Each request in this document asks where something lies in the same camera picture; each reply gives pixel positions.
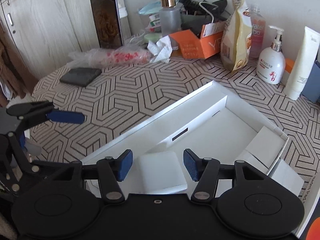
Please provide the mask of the blue face mask pack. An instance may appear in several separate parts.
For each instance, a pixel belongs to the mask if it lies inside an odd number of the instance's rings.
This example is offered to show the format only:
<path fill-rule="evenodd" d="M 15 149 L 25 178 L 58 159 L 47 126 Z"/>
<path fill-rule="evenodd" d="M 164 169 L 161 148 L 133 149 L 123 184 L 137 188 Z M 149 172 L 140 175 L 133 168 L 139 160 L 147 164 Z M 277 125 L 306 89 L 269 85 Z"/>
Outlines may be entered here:
<path fill-rule="evenodd" d="M 149 2 L 147 5 L 138 10 L 139 15 L 157 14 L 162 9 L 160 0 Z"/>

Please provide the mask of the tablet with dark screen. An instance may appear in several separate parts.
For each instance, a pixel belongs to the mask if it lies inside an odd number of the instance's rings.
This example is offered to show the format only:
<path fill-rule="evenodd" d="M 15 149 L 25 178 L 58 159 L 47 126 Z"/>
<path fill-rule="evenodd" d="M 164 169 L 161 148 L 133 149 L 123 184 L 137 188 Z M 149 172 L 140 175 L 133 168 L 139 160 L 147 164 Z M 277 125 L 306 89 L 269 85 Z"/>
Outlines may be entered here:
<path fill-rule="evenodd" d="M 123 45 L 117 0 L 90 0 L 99 46 L 116 49 Z"/>

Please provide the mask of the white open box tray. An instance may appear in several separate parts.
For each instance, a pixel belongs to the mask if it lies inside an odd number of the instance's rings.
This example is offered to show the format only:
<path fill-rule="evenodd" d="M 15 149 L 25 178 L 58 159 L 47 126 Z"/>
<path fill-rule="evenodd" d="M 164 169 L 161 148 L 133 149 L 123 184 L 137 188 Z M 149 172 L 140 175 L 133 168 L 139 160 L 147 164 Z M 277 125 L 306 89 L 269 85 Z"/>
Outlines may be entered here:
<path fill-rule="evenodd" d="M 222 164 L 244 160 L 269 174 L 288 143 L 288 136 L 253 106 L 216 82 L 210 82 L 128 130 L 82 160 L 95 164 L 105 157 L 133 152 L 133 165 L 120 188 L 143 193 L 137 159 L 147 153 L 175 152 L 191 194 L 195 189 L 183 163 L 191 149 L 200 158 Z"/>

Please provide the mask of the plastic bag with pink items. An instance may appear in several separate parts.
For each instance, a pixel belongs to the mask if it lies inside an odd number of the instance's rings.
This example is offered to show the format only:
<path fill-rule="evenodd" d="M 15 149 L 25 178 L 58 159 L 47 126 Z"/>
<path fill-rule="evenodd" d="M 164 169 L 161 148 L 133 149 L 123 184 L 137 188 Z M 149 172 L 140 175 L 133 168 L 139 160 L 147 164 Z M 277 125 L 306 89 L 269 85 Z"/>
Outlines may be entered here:
<path fill-rule="evenodd" d="M 68 54 L 68 68 L 107 68 L 128 64 L 146 64 L 152 54 L 140 47 L 123 46 L 118 49 L 91 49 L 87 52 L 74 51 Z"/>

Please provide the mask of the white cosmetic tube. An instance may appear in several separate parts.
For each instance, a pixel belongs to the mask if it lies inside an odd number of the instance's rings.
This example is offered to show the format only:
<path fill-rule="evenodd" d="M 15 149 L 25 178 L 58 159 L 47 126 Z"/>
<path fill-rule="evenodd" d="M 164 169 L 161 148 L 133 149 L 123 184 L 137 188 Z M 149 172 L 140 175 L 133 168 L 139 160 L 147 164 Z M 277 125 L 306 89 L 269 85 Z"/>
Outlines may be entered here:
<path fill-rule="evenodd" d="M 284 88 L 285 95 L 297 100 L 310 76 L 319 49 L 319 33 L 309 27 L 304 28 L 304 37 L 295 64 Z"/>

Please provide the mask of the white pump lotion bottle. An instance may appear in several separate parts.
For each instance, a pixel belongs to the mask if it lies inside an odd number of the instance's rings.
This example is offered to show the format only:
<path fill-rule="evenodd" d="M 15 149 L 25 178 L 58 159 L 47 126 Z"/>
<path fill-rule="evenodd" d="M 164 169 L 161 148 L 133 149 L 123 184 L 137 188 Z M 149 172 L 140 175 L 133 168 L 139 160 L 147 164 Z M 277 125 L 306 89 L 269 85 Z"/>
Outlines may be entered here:
<path fill-rule="evenodd" d="M 281 51 L 284 29 L 269 25 L 276 31 L 276 36 L 270 47 L 265 48 L 259 56 L 256 73 L 266 83 L 277 85 L 280 83 L 285 70 L 285 57 Z"/>

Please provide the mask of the beige snack bag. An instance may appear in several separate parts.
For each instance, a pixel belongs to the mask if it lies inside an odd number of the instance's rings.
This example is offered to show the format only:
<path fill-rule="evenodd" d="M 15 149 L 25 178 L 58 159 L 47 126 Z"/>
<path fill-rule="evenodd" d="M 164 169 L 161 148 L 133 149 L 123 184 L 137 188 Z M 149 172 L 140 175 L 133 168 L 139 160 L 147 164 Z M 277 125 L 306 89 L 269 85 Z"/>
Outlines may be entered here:
<path fill-rule="evenodd" d="M 252 45 L 252 22 L 245 0 L 232 0 L 232 3 L 234 12 L 225 23 L 220 56 L 223 66 L 235 72 L 248 63 Z"/>

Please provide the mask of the pink water bottle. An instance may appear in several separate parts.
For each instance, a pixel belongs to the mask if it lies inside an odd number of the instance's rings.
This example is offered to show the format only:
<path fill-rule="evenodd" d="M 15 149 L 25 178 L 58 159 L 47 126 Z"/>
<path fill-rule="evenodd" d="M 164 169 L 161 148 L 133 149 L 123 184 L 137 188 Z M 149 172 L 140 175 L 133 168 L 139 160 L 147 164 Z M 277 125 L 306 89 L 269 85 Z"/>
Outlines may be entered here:
<path fill-rule="evenodd" d="M 250 8 L 252 22 L 252 44 L 249 56 L 253 59 L 258 59 L 262 51 L 266 20 L 260 14 L 260 8 L 256 4 L 252 4 Z"/>

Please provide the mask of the black clutter pile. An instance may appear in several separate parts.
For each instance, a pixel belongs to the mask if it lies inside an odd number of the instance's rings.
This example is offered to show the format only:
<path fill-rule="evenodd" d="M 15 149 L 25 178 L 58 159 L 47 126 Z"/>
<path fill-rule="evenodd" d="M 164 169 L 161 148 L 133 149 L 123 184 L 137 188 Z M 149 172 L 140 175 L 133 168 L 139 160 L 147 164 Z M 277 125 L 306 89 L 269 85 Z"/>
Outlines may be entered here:
<path fill-rule="evenodd" d="M 223 16 L 227 0 L 217 0 L 213 3 L 196 0 L 178 0 L 178 2 L 182 5 L 182 29 L 192 31 L 197 37 L 200 37 L 204 25 L 227 20 Z"/>

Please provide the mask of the white charger adapter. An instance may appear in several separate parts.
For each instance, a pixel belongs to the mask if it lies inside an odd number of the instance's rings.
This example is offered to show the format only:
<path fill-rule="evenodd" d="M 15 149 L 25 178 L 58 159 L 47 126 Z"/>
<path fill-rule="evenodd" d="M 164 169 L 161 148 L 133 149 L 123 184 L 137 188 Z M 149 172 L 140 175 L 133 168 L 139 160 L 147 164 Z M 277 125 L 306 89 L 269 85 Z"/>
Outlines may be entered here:
<path fill-rule="evenodd" d="M 144 194 L 174 194 L 188 188 L 175 152 L 147 153 L 137 162 Z"/>

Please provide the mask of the orange cardboard box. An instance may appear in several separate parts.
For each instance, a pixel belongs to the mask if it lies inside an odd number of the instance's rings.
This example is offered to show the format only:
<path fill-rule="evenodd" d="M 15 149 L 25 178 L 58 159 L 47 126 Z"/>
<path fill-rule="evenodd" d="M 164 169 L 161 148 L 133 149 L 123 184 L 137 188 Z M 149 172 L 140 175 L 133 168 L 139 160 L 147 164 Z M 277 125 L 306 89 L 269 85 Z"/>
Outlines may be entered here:
<path fill-rule="evenodd" d="M 190 29 L 169 36 L 177 42 L 185 59 L 207 59 L 220 52 L 224 28 L 225 21 L 220 21 L 203 25 L 200 38 Z"/>

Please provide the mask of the Redmi Pad SE box lid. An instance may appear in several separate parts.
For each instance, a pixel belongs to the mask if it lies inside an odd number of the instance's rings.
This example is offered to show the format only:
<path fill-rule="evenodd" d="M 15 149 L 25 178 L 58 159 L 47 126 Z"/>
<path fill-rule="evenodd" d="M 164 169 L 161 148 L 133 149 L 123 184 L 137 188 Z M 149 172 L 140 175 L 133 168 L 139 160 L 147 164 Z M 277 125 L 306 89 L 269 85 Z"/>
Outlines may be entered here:
<path fill-rule="evenodd" d="M 319 173 L 315 174 L 309 181 L 301 201 L 304 205 L 304 218 L 297 229 L 296 237 L 300 238 L 303 234 L 319 200 Z"/>

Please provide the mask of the larger white small box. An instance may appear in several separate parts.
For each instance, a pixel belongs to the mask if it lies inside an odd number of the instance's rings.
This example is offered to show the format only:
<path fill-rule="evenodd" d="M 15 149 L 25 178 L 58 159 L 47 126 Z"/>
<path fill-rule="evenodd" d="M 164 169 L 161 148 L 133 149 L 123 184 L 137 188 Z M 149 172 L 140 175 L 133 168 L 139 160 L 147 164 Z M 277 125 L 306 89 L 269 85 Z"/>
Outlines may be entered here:
<path fill-rule="evenodd" d="M 278 159 L 268 176 L 296 196 L 299 196 L 304 180 L 283 159 Z"/>

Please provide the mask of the crumpled white tissue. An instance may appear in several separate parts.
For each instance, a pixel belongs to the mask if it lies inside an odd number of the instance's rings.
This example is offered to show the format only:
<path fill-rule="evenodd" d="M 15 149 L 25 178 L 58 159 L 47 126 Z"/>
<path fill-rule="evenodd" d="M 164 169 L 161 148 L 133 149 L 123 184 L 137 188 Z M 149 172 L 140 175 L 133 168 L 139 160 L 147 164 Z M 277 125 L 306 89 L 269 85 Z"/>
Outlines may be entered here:
<path fill-rule="evenodd" d="M 160 38 L 156 43 L 149 41 L 147 49 L 152 54 L 150 63 L 168 63 L 170 61 L 172 46 L 168 35 Z"/>

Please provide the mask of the grey bottle gold cap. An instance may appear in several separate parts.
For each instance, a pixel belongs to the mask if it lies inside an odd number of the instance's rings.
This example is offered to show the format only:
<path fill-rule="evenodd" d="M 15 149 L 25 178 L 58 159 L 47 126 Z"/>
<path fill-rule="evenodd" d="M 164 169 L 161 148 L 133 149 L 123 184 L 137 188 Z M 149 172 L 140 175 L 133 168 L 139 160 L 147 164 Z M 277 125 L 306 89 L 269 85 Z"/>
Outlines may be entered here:
<path fill-rule="evenodd" d="M 165 37 L 181 30 L 180 7 L 176 5 L 176 0 L 161 0 L 161 10 L 159 18 L 162 36 Z"/>

